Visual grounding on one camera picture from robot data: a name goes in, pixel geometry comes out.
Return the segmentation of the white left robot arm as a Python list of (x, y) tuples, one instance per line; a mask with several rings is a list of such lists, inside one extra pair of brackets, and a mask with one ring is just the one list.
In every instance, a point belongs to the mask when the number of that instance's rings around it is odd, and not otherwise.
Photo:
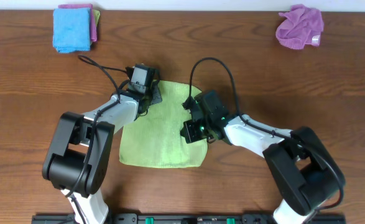
[(101, 185), (113, 136), (162, 101), (158, 85), (158, 81), (132, 82), (95, 110), (61, 115), (44, 159), (42, 177), (70, 202), (75, 212), (73, 223), (109, 220)]

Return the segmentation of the green microfiber cloth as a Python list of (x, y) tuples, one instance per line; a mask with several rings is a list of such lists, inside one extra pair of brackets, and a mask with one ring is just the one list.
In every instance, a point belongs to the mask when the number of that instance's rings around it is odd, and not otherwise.
[(201, 166), (208, 149), (206, 141), (187, 144), (180, 135), (183, 123), (191, 119), (182, 106), (188, 97), (189, 85), (161, 81), (159, 88), (162, 102), (152, 105), (147, 115), (123, 127), (120, 162), (160, 169)]

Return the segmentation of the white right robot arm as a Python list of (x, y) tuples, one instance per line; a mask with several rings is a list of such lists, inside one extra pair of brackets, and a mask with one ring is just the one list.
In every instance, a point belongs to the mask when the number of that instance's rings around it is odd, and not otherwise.
[(345, 178), (318, 136), (308, 127), (278, 129), (241, 116), (184, 122), (187, 143), (222, 140), (265, 159), (282, 196), (272, 214), (275, 223), (308, 223), (320, 211), (344, 198)]

